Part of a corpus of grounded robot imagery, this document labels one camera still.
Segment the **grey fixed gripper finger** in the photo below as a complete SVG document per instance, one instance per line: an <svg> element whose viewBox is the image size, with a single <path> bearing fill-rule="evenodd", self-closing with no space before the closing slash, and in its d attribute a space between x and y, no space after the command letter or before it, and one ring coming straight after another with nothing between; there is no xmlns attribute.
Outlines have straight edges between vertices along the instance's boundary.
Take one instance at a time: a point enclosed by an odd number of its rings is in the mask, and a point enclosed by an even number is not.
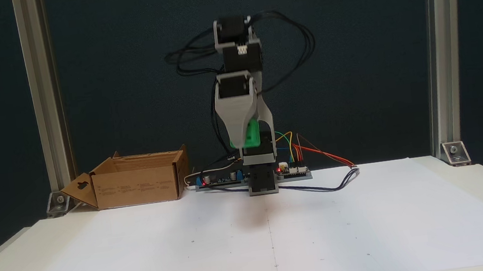
<svg viewBox="0 0 483 271"><path fill-rule="evenodd" d="M245 115L218 114L227 129L230 146L235 149L258 147L261 144L259 122Z"/></svg>

